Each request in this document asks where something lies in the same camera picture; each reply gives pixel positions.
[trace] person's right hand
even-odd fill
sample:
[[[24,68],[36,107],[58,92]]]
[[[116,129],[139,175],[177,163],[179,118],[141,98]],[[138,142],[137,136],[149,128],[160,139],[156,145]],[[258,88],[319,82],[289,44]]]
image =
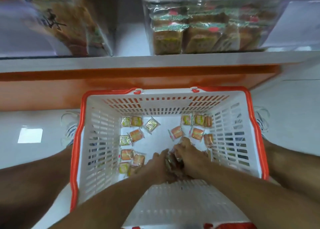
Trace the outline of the person's right hand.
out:
[[[186,137],[183,137],[181,142],[174,146],[174,149],[175,156],[183,160],[185,174],[195,179],[202,179],[203,168],[211,163],[209,158],[194,147],[190,139]]]

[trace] person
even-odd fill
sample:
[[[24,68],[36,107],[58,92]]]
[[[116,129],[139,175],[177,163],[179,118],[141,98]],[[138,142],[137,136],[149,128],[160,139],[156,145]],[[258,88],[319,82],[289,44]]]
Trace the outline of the person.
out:
[[[264,145],[270,175],[281,186],[211,162],[188,138],[174,149],[184,161],[186,175],[215,186],[257,228],[318,228],[320,157],[288,150],[266,139]],[[1,229],[31,228],[48,211],[69,181],[71,150],[72,142],[51,157],[0,170]],[[109,186],[50,228],[121,228],[152,185],[175,181],[166,172],[167,152],[155,153],[137,174]]]

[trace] shopping basket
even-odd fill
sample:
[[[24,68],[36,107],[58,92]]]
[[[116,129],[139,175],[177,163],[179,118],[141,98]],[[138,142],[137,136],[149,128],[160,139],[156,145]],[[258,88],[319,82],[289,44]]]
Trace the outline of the shopping basket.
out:
[[[130,129],[121,127],[121,117],[142,115],[145,122],[152,116],[160,123],[152,135],[145,133],[144,139],[134,143],[136,151],[147,154],[147,162],[154,152],[172,148],[178,142],[170,139],[168,129],[178,126],[181,115],[189,113],[213,117],[213,126],[206,128],[206,133],[214,137],[214,162],[268,178],[261,131],[254,118],[250,93],[244,87],[89,91],[82,98],[74,140],[71,211],[119,180],[119,136]],[[206,149],[203,141],[195,145]],[[228,228],[252,227],[248,222],[242,211],[216,188],[202,180],[190,180],[152,186],[124,227],[202,228],[204,223],[214,228],[226,223]]]

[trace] hand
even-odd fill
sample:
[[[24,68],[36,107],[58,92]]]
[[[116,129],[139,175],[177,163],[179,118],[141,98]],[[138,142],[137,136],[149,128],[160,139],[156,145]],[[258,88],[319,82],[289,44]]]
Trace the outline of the hand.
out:
[[[167,167],[165,164],[165,157],[168,153],[168,149],[163,150],[161,154],[154,153],[153,158],[148,161],[148,163],[141,168],[141,173],[144,173],[154,184],[162,184],[165,182],[172,183],[175,182],[176,179],[173,175],[167,172]]]
[[[174,146],[175,156],[182,158],[184,172],[195,179],[201,179],[201,171],[210,164],[210,160],[204,153],[194,147],[190,139],[183,137],[180,144]]]

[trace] bare leg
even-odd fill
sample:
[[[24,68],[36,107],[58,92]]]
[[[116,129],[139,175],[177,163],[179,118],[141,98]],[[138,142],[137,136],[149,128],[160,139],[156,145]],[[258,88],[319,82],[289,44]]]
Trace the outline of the bare leg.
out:
[[[51,157],[0,170],[0,228],[29,229],[70,178],[72,145]]]
[[[270,175],[283,187],[320,203],[320,157],[272,144],[264,139]]]

